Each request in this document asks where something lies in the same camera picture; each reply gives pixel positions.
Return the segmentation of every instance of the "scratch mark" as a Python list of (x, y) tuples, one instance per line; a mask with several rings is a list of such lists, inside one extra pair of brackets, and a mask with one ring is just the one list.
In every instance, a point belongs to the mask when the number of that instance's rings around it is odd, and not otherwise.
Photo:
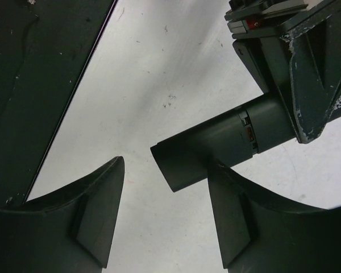
[(287, 156), (288, 156), (290, 162), (292, 163), (292, 166), (293, 166), (293, 169), (294, 169), (294, 175), (296, 176), (296, 180), (298, 180), (297, 170), (296, 170), (296, 167), (295, 167), (295, 165), (294, 165), (294, 163), (293, 163), (293, 160), (292, 160), (292, 158), (290, 157), (288, 151), (286, 150), (286, 148), (284, 147), (283, 144), (282, 144), (282, 147), (283, 147), (284, 151), (286, 152), (286, 154), (287, 154)]
[(292, 236), (292, 233), (290, 232), (290, 230), (288, 229), (287, 225), (286, 225), (286, 222), (285, 222), (285, 219), (284, 219), (284, 216), (283, 214), (281, 215), (282, 217), (282, 222), (284, 224), (284, 227), (285, 227), (285, 230), (286, 232), (288, 233), (289, 237), (290, 237), (290, 240), (292, 241), (292, 245), (295, 246), (296, 243), (294, 243), (294, 239), (293, 239), (293, 236)]
[(120, 14), (118, 21), (119, 21), (120, 18), (124, 15), (124, 12), (125, 12), (125, 8), (123, 8), (123, 12)]

